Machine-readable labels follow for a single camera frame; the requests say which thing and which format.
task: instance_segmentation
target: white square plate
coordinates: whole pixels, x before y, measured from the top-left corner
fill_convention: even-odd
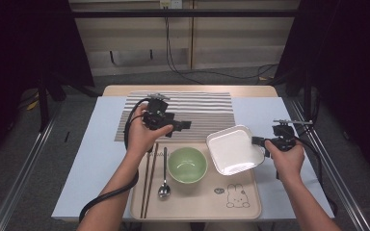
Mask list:
[[[251,144],[251,137],[251,130],[243,125],[227,128],[207,137],[206,144],[220,174],[233,175],[264,162],[262,149]]]

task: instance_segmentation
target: table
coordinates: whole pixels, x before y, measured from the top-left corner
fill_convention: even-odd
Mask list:
[[[253,130],[254,135],[261,137],[274,136],[273,119],[289,118],[275,89],[267,86],[110,86],[104,91],[104,96],[97,100],[85,137],[53,212],[53,218],[77,220],[81,208],[98,195],[122,160],[125,153],[124,145],[122,142],[114,141],[116,130],[110,127],[117,128],[119,122],[116,118],[119,117],[124,106],[124,95],[135,90],[230,92],[236,123],[246,125]],[[263,208],[256,220],[295,218],[287,194],[275,177],[276,170],[273,162],[268,159],[261,166],[254,168],[253,172]],[[302,178],[321,206],[330,217],[333,217],[308,158],[304,161]],[[129,211],[130,201],[131,197],[123,216],[125,220],[133,219]]]

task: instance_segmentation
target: wooden tray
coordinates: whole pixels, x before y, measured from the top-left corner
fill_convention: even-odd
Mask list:
[[[163,183],[165,146],[169,154],[185,146],[198,149],[208,161],[208,170],[199,182],[191,185],[176,182],[167,171],[171,195],[161,199],[157,193]],[[255,219],[261,213],[253,171],[250,169],[230,176],[221,175],[215,169],[209,150],[203,142],[156,143],[154,152],[144,156],[139,172],[140,178],[133,189],[130,208],[133,218],[246,220]]]

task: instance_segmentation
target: green bowl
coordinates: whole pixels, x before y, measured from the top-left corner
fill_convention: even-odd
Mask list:
[[[180,183],[196,183],[205,175],[208,163],[205,156],[193,147],[176,149],[168,158],[168,172]]]

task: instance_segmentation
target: metal spoon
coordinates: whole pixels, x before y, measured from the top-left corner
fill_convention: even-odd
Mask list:
[[[164,147],[164,184],[159,188],[158,195],[160,198],[171,194],[170,186],[167,185],[167,147]]]

